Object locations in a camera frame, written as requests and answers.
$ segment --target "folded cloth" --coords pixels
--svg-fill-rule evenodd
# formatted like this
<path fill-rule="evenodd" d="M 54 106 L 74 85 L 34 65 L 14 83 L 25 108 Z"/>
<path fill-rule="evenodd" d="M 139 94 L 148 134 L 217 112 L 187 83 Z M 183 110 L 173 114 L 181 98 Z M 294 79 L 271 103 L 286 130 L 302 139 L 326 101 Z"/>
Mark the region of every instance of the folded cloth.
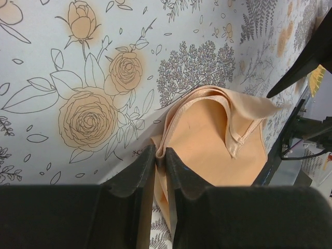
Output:
<path fill-rule="evenodd" d="M 155 199 L 170 228 L 163 158 L 172 147 L 190 169 L 214 186 L 250 186 L 267 155 L 262 122 L 281 108 L 258 98 L 216 86 L 203 86 L 167 113 L 156 145 Z"/>

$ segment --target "floral pattern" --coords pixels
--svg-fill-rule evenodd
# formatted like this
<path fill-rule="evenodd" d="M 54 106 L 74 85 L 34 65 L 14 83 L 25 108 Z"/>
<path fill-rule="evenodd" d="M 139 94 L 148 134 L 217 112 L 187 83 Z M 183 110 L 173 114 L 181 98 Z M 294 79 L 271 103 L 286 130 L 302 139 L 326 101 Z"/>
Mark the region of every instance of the floral pattern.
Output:
<path fill-rule="evenodd" d="M 101 183 L 199 86 L 266 96 L 310 38 L 318 2 L 0 0 L 0 185 Z M 331 3 L 320 5 L 322 16 Z M 305 85 L 272 101 L 293 107 Z M 267 150 L 291 111 L 267 121 Z M 171 248 L 153 210 L 150 247 Z"/>

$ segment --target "orange fabric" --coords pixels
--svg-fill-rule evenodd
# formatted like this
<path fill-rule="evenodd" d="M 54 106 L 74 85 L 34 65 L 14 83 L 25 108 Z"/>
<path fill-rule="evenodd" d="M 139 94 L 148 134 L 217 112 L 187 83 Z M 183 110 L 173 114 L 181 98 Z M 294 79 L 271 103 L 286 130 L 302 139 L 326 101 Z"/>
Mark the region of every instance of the orange fabric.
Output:
<path fill-rule="evenodd" d="M 151 138 L 157 148 L 155 198 L 169 227 L 165 149 L 172 147 L 215 186 L 249 186 L 267 160 L 262 121 L 278 110 L 269 99 L 215 86 L 196 89 L 169 110 L 163 135 Z"/>

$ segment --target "rose drawing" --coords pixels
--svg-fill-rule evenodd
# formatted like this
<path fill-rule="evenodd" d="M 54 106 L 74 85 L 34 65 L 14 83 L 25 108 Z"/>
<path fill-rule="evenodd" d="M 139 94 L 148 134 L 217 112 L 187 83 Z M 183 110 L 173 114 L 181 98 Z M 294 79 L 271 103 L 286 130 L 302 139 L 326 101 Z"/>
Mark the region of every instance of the rose drawing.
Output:
<path fill-rule="evenodd" d="M 96 17 L 93 10 L 83 1 L 70 3 L 68 24 L 73 35 L 80 40 L 88 39 L 97 28 Z"/>
<path fill-rule="evenodd" d="M 117 109 L 122 108 L 130 98 L 130 91 L 135 89 L 141 81 L 142 65 L 134 52 L 121 52 L 116 55 L 109 66 L 104 90 L 114 96 L 113 104 Z"/>
<path fill-rule="evenodd" d="M 103 89 L 76 88 L 60 108 L 59 130 L 66 145 L 85 151 L 99 151 L 117 126 L 112 98 Z"/>
<path fill-rule="evenodd" d="M 0 0 L 0 21 L 15 25 L 23 20 L 21 9 L 9 0 Z"/>

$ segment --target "black pointed object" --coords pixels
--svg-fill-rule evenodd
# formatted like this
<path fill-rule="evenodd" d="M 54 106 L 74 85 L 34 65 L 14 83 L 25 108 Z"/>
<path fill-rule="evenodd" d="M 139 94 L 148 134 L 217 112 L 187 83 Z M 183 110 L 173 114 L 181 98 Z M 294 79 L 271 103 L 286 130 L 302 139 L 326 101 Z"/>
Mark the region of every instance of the black pointed object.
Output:
<path fill-rule="evenodd" d="M 1 186 L 0 248 L 148 249 L 154 178 L 148 146 L 102 185 Z"/>
<path fill-rule="evenodd" d="M 271 98 L 290 87 L 308 73 L 315 70 L 320 64 L 332 73 L 331 23 L 332 9 L 327 13 L 294 65 L 267 94 L 267 98 Z"/>
<path fill-rule="evenodd" d="M 165 164 L 174 249 L 332 246 L 331 209 L 312 188 L 214 187 L 171 148 Z"/>

